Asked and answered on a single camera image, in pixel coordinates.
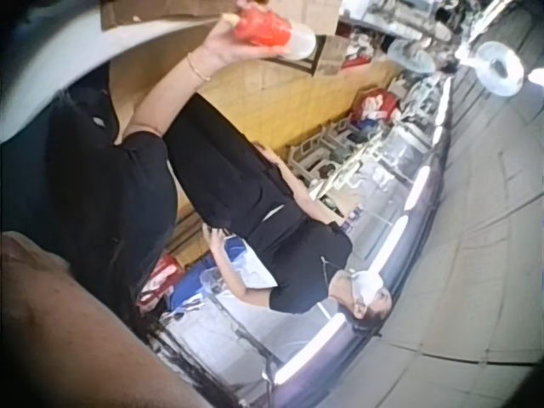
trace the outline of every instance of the black shirt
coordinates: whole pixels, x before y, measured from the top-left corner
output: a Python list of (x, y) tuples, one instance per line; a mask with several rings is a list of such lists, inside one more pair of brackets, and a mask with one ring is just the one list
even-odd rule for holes
[[(115, 113), (107, 93), (99, 90), (71, 90), (49, 110), (40, 146), (45, 152), (34, 155), (43, 156), (40, 165), (33, 163), (34, 174), (13, 169), (21, 183), (42, 179), (39, 194), (8, 186), (11, 205), (35, 206), (33, 212), (41, 216), (31, 220), (42, 220), (46, 228), (26, 228), (30, 219), (20, 219), (12, 220), (10, 229), (66, 259), (76, 279), (127, 322), (175, 223), (177, 192), (166, 146), (146, 132), (115, 145)], [(25, 157), (12, 159), (24, 162)]]
[(338, 268), (345, 268), (352, 248), (338, 224), (306, 218), (269, 259), (263, 259), (278, 284), (270, 293), (270, 308), (301, 314), (326, 299), (329, 283)]

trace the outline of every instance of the white fabric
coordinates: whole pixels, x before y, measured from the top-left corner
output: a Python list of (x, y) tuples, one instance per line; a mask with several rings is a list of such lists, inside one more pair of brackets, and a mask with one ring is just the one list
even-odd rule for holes
[(354, 298), (362, 299), (366, 306), (370, 305), (378, 291), (383, 288), (383, 279), (379, 274), (361, 270), (352, 272)]

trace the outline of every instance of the fluorescent light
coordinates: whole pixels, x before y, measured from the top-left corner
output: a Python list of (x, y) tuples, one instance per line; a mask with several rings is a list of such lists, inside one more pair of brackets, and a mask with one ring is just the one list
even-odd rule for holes
[(434, 125), (436, 126), (442, 126), (445, 122), (445, 113), (446, 110), (439, 108), (439, 113), (436, 115), (436, 119), (434, 119)]
[(461, 61), (467, 59), (470, 55), (470, 45), (468, 45), (466, 42), (462, 42), (454, 55), (458, 60)]
[(416, 205), (419, 196), (423, 192), (423, 187), (425, 187), (425, 184), (427, 183), (429, 173), (431, 173), (431, 167), (429, 166), (423, 166), (419, 169), (419, 172), (417, 172), (414, 186), (411, 188), (410, 194), (406, 199), (405, 211), (410, 211)]
[(449, 98), (450, 91), (451, 91), (451, 76), (448, 76), (448, 78), (444, 82), (444, 90), (442, 91), (442, 93), (448, 95), (448, 98)]
[(444, 132), (444, 128), (441, 126), (438, 126), (434, 129), (434, 135), (433, 135), (433, 146), (435, 146), (442, 137), (442, 132)]
[(446, 82), (444, 85), (445, 90), (448, 92), (442, 93), (442, 97), (440, 98), (440, 105), (438, 108), (438, 113), (436, 114), (436, 118), (434, 119), (434, 125), (435, 126), (441, 126), (445, 122), (445, 114), (448, 111), (449, 103), (450, 103), (450, 89), (451, 89), (451, 82)]
[(527, 79), (536, 85), (544, 87), (544, 68), (536, 68), (527, 76)]
[(331, 340), (346, 321), (343, 313), (336, 313), (325, 326), (295, 356), (281, 367), (274, 376), (274, 384), (281, 385), (298, 372), (314, 355)]
[(470, 40), (468, 42), (471, 43), (477, 36), (487, 30), (487, 27), (511, 2), (512, 0), (494, 0), (493, 3), (487, 6), (482, 13), (482, 17), (473, 24), (472, 31), (470, 33)]
[(406, 225), (408, 224), (408, 216), (403, 215), (397, 222), (394, 223), (391, 232), (389, 233), (388, 239), (383, 243), (382, 249), (377, 253), (376, 257), (372, 261), (371, 267), (368, 269), (369, 272), (379, 274), (383, 268), (383, 265), (388, 261), (391, 253), (399, 242), (402, 233), (405, 232)]

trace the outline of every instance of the hanging item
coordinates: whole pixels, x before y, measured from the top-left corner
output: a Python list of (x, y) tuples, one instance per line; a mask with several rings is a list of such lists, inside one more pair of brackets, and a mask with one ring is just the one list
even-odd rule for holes
[(406, 69), (420, 74), (431, 74), (436, 71), (434, 59), (422, 48), (410, 49), (412, 41), (394, 40), (388, 49), (388, 57)]
[(173, 288), (181, 281), (185, 270), (176, 259), (165, 253), (157, 262), (150, 279), (142, 289), (138, 306), (141, 312), (151, 311), (162, 299), (173, 292)]
[(352, 106), (351, 122), (357, 124), (365, 119), (388, 121), (397, 109), (398, 102), (395, 95), (381, 88), (357, 93)]
[(501, 42), (484, 42), (472, 60), (478, 79), (495, 95), (513, 96), (524, 84), (524, 67), (519, 57)]

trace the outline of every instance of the merchandise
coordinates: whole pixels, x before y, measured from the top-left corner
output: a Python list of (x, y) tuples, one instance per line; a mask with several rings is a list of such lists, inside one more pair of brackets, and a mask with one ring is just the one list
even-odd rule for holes
[(357, 123), (365, 119), (389, 121), (397, 104), (396, 96), (385, 89), (358, 93), (352, 107), (351, 122)]
[(267, 47), (285, 46), (287, 60), (308, 58), (315, 48), (314, 32), (302, 23), (282, 19), (272, 11), (248, 8), (240, 16), (224, 14), (224, 19), (235, 26), (235, 35), (241, 40)]

